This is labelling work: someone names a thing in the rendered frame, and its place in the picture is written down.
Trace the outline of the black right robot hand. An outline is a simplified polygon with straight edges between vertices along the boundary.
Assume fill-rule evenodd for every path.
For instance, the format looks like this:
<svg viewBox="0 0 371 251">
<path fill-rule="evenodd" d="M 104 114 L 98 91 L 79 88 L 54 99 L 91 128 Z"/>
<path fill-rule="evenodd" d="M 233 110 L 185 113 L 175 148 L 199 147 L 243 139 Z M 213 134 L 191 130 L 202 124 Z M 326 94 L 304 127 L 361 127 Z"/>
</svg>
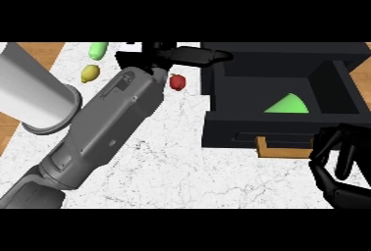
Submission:
<svg viewBox="0 0 371 251">
<path fill-rule="evenodd" d="M 346 180 L 352 167 L 358 166 L 370 189 L 338 182 L 327 171 L 332 150 L 338 145 L 335 176 Z M 323 127 L 314 139 L 309 167 L 332 206 L 336 209 L 371 209 L 371 128 L 349 124 Z"/>
</svg>

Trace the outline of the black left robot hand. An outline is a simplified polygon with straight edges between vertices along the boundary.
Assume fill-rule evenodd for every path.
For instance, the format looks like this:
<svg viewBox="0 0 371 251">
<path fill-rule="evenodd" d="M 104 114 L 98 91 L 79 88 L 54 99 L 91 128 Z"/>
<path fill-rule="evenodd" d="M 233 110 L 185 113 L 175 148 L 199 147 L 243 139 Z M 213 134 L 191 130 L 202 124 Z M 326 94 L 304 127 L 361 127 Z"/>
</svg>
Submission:
<svg viewBox="0 0 371 251">
<path fill-rule="evenodd" d="M 227 51 L 178 46 L 176 42 L 144 42 L 141 52 L 119 51 L 114 57 L 122 69 L 136 67 L 148 74 L 156 68 L 166 71 L 173 65 L 206 68 L 234 59 Z"/>
</svg>

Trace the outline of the black open drawer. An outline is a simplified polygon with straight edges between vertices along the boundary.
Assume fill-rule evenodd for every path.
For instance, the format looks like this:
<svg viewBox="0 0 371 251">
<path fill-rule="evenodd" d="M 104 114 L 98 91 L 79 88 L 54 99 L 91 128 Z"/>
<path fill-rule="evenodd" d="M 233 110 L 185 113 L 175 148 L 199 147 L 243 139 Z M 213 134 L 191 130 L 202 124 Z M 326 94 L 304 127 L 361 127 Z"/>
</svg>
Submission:
<svg viewBox="0 0 371 251">
<path fill-rule="evenodd" d="M 212 112 L 222 121 L 371 124 L 371 111 L 342 61 L 221 63 L 203 77 L 210 85 Z M 295 94 L 306 114 L 267 109 Z"/>
</svg>

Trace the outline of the black drawer front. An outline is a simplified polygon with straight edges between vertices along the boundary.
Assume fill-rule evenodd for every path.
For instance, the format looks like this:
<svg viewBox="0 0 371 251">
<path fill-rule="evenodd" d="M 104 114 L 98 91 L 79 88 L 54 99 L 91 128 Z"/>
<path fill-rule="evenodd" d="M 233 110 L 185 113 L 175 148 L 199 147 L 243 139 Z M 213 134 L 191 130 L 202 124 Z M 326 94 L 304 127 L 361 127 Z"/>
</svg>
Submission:
<svg viewBox="0 0 371 251">
<path fill-rule="evenodd" d="M 311 114 L 233 115 L 209 112 L 202 146 L 256 148 L 256 138 L 264 136 L 270 148 L 311 149 L 311 139 L 327 126 L 338 126 L 338 123 L 321 122 Z"/>
</svg>

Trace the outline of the red bell pepper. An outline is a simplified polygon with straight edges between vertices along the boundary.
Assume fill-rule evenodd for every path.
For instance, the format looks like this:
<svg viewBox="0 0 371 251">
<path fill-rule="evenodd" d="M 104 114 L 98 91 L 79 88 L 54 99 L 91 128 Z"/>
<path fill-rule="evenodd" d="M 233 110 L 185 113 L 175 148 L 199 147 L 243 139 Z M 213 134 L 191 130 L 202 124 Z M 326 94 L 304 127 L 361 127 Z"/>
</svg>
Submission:
<svg viewBox="0 0 371 251">
<path fill-rule="evenodd" d="M 187 78 L 182 75 L 172 75 L 170 77 L 170 87 L 181 91 L 187 87 Z"/>
</svg>

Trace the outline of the green cucumber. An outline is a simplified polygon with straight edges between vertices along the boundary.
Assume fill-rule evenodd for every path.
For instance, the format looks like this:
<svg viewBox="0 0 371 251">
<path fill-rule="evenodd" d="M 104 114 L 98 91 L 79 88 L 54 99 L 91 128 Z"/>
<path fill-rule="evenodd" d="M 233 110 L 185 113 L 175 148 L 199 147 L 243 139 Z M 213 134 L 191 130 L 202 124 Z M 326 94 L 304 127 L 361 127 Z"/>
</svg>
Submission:
<svg viewBox="0 0 371 251">
<path fill-rule="evenodd" d="M 110 44 L 107 42 L 94 42 L 91 45 L 89 56 L 100 61 L 107 55 Z"/>
</svg>

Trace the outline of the black cabinet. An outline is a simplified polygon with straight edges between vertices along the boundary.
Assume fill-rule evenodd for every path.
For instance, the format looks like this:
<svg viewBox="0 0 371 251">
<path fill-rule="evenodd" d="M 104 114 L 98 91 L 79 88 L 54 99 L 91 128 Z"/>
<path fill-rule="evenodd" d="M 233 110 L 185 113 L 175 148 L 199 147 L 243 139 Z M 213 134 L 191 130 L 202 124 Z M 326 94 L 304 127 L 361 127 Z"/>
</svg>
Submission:
<svg viewBox="0 0 371 251">
<path fill-rule="evenodd" d="M 364 42 L 203 42 L 202 47 L 228 51 L 225 76 L 305 77 L 327 61 L 342 61 L 352 72 L 371 57 Z"/>
</svg>

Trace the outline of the yellow lemon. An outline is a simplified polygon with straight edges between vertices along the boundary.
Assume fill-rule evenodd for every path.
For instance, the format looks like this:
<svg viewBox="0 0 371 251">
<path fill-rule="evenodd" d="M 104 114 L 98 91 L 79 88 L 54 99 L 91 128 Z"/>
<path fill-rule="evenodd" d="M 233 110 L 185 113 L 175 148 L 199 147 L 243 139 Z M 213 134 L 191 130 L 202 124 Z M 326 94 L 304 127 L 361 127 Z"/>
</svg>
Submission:
<svg viewBox="0 0 371 251">
<path fill-rule="evenodd" d="M 82 82 L 94 81 L 101 74 L 101 68 L 98 65 L 89 65 L 82 72 Z"/>
</svg>

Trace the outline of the green wedge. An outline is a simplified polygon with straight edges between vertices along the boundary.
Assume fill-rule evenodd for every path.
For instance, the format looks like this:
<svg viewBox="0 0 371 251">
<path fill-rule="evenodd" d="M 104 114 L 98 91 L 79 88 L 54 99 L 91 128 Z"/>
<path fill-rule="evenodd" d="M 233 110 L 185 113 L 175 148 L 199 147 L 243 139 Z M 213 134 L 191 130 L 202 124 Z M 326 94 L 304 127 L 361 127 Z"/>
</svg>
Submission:
<svg viewBox="0 0 371 251">
<path fill-rule="evenodd" d="M 302 98 L 295 94 L 289 93 L 265 110 L 267 113 L 277 114 L 308 114 L 309 109 Z"/>
</svg>

